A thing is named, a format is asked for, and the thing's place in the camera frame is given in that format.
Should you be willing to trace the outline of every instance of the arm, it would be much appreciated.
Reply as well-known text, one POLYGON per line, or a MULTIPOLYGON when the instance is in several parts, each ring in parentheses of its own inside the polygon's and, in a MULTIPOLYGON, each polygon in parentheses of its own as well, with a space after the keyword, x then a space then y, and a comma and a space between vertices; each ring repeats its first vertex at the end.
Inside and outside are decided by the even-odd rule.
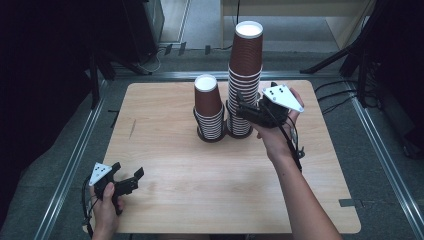
MULTIPOLYGON (((90 192, 91 196, 95 196, 94 187, 90 188, 90 192)), ((112 239, 116 229, 118 229, 118 216, 116 215, 115 206, 112 203, 114 192, 115 186, 111 182, 108 183, 103 193, 103 201, 98 199, 93 207, 96 217, 93 240, 112 239)), ((120 197, 118 198, 118 206, 121 210, 124 208, 124 203, 120 197)))
MULTIPOLYGON (((299 94, 291 89, 303 106, 299 94)), ((296 122, 299 113, 291 111, 289 117, 296 122)), ((341 239, 339 232, 319 204, 305 178, 297 168, 287 141, 278 128, 252 126, 262 138, 269 159, 277 172, 295 239, 341 239)), ((290 135, 290 125, 284 128, 290 135)))

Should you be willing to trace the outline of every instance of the hand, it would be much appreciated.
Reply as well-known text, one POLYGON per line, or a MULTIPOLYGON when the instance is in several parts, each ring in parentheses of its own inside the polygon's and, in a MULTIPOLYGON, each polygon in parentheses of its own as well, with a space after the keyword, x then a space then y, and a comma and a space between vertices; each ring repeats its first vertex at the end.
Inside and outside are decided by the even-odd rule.
MULTIPOLYGON (((90 188, 91 196, 95 197, 94 187, 90 188)), ((113 183, 108 183, 103 192, 103 200, 98 199, 93 206, 96 217, 96 227, 94 229, 93 239, 112 239, 118 229, 119 221, 116 215, 115 206, 112 203, 112 196, 115 192, 113 183)), ((118 197, 118 206, 120 210, 124 209, 124 201, 118 197)))
MULTIPOLYGON (((304 103, 299 93, 296 92, 293 88, 290 88, 290 91, 293 93, 300 105, 304 107, 304 103)), ((293 120, 293 123, 296 124, 299 114, 299 112, 291 110, 288 116, 293 120)), ((281 159, 280 157, 292 157, 290 149, 287 145, 287 140, 281 133, 279 128, 264 128, 254 123, 250 124, 258 131, 257 138, 262 138, 265 144, 265 148, 267 150, 268 158, 271 160, 271 162, 275 164, 274 161, 276 161, 277 159, 281 159)), ((290 129, 292 127, 294 127, 292 122, 287 119, 286 124, 283 125, 283 128, 288 136, 291 136, 290 129)))

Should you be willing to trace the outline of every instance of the metal rail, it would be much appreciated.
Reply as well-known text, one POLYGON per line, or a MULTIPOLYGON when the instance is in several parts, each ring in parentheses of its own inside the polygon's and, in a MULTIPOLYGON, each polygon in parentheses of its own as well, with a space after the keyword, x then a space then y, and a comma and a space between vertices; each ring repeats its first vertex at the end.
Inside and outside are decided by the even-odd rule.
MULTIPOLYGON (((355 89, 352 83, 347 83, 346 88, 348 90, 355 89)), ((398 201, 405 213, 406 218, 411 225, 412 231, 414 232, 417 239, 424 239, 424 220, 423 215, 418 207, 418 204, 412 197, 408 187, 402 179, 393 159, 391 158, 387 148, 378 133, 371 116, 367 109, 362 108, 361 104, 356 98, 352 100, 353 106, 355 107, 356 113, 364 126, 366 133, 377 153, 378 159, 380 160, 381 166, 386 173, 387 179, 392 185, 393 191, 398 198, 398 201)))
MULTIPOLYGON (((211 74, 218 80, 228 79, 228 71, 192 71, 192 72, 163 72, 155 73, 148 77, 150 80, 173 80, 173 81, 188 81, 193 80, 201 74, 211 74)), ((339 73, 320 72, 315 74, 300 74, 299 71, 263 71, 261 72, 261 80, 300 80, 300 79, 339 79, 339 73)))
POLYGON ((62 205, 65 201, 66 195, 68 194, 69 188, 75 176, 75 172, 80 163, 81 157, 84 154, 85 147, 87 146, 88 140, 90 139, 91 133, 93 132, 94 125, 97 122, 100 111, 104 103, 104 96, 108 83, 103 80, 100 86, 100 93, 103 93, 96 108, 91 110, 90 115, 84 125, 81 135, 75 145, 72 155, 68 161, 65 171, 60 179, 59 184, 56 187, 56 191, 50 199, 46 213, 44 214, 43 220, 38 228, 38 231, 34 239, 49 239, 50 233, 57 220, 57 217, 62 209, 62 205))

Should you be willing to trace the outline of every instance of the brown paper cup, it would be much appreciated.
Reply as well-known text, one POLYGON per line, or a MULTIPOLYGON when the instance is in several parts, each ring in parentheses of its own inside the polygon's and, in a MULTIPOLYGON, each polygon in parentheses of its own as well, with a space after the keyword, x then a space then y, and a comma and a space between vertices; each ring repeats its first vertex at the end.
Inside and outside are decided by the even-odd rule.
POLYGON ((262 69, 263 27, 253 21, 237 24, 230 56, 230 69, 242 76, 257 74, 262 69))
POLYGON ((216 78, 209 74, 203 74, 194 81, 194 105, 196 111, 204 117, 212 117, 218 114, 222 108, 216 78))

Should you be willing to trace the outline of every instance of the wooden tabletop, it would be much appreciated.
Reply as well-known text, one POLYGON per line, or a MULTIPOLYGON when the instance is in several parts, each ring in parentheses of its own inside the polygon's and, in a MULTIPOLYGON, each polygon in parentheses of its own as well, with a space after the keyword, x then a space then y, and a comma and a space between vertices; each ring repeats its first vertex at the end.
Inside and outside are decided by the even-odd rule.
MULTIPOLYGON (((361 228, 339 161, 308 81, 275 81, 296 89, 305 103, 297 122, 303 175, 341 233, 361 228)), ((260 89, 270 82, 261 82, 260 89)), ((223 102, 226 82, 219 83, 223 102)), ((135 83, 128 87, 104 164, 121 163, 115 180, 145 175, 125 195, 118 232, 290 233, 273 165, 254 131, 205 143, 193 117, 194 83, 135 83)))

